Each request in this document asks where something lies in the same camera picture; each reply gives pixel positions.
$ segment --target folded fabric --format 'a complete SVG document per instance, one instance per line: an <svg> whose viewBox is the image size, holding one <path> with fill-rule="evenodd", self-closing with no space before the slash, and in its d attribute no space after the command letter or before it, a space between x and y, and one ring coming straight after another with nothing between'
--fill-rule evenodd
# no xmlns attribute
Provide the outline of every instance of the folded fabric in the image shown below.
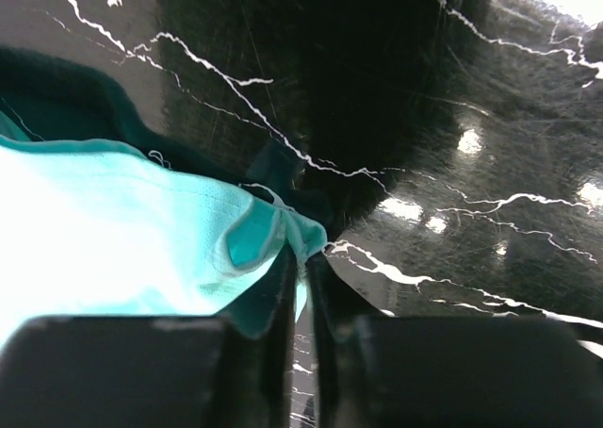
<svg viewBox="0 0 603 428"><path fill-rule="evenodd" d="M300 263L326 245L293 209L125 143L27 142L1 113L0 134L0 345L37 315L213 314L285 242Z"/></svg>

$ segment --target teal fabric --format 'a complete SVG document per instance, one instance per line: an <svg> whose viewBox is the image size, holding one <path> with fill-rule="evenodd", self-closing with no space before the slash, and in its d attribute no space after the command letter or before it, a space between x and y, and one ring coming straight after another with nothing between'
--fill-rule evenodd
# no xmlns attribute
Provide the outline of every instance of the teal fabric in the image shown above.
<svg viewBox="0 0 603 428"><path fill-rule="evenodd" d="M123 142L22 134L0 113L0 345L42 314L213 314L286 242L300 265L326 245L294 210Z"/></svg>

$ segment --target marble tabletop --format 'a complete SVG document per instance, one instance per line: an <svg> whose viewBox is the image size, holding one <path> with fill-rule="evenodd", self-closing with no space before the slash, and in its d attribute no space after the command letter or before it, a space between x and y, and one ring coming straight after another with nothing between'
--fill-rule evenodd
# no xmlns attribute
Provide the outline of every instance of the marble tabletop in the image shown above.
<svg viewBox="0 0 603 428"><path fill-rule="evenodd" d="M264 184L295 157L385 313L538 314L603 355L602 27L603 0L0 2L0 46L103 72L155 132ZM305 312L295 360L314 426Z"/></svg>

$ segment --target cloth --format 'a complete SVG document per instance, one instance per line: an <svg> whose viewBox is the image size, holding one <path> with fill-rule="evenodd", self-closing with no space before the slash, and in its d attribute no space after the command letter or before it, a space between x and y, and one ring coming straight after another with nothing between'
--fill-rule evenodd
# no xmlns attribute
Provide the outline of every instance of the cloth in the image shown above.
<svg viewBox="0 0 603 428"><path fill-rule="evenodd" d="M38 315L210 315L285 242L300 264L326 245L294 210L123 142L25 141L2 113L0 128L0 345Z"/></svg>

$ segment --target marble floor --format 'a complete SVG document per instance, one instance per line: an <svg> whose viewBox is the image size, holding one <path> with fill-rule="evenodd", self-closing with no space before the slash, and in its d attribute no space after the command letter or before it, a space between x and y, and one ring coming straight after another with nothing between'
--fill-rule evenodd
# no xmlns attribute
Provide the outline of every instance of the marble floor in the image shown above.
<svg viewBox="0 0 603 428"><path fill-rule="evenodd" d="M603 355L603 0L2 0L0 45L107 74L260 183L260 152L289 153L330 200L325 254L386 313L538 314Z"/></svg>

